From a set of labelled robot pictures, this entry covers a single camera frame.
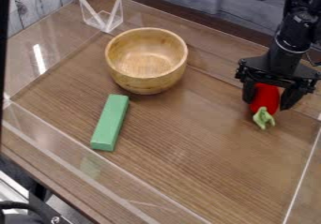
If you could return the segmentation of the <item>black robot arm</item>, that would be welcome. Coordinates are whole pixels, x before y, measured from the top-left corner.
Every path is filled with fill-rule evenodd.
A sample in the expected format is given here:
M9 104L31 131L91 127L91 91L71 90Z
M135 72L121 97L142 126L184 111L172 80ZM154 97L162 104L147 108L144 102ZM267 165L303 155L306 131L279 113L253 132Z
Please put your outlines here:
M242 98L253 103L255 85L261 82L285 89L281 110L290 109L315 90L321 62L301 63L313 44L321 42L321 0L283 0L283 16L267 52L238 61L234 78L243 83Z

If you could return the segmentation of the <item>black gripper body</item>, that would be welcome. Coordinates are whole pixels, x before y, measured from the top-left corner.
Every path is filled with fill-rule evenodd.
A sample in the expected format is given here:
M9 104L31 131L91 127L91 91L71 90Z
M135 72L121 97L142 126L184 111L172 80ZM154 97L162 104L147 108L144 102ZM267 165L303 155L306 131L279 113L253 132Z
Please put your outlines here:
M278 73L269 67L269 57L261 55L239 60L235 78L241 83L250 78L255 80L255 84L265 83L281 88L290 85L306 86L311 93L315 84L321 81L321 73L302 63L298 63L286 73Z

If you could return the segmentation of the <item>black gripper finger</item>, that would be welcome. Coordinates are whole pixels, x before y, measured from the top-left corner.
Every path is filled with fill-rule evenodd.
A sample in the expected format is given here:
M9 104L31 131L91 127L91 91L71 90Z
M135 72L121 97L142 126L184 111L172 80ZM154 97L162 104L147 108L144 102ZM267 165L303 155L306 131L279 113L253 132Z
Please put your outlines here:
M309 88L306 86L283 86L283 93L281 95L281 106L279 110L285 111L289 110L295 103L299 101L299 99L303 97L303 95L309 92Z
M246 78L243 82L243 92L242 92L243 101L251 104L254 95L255 95L255 80Z

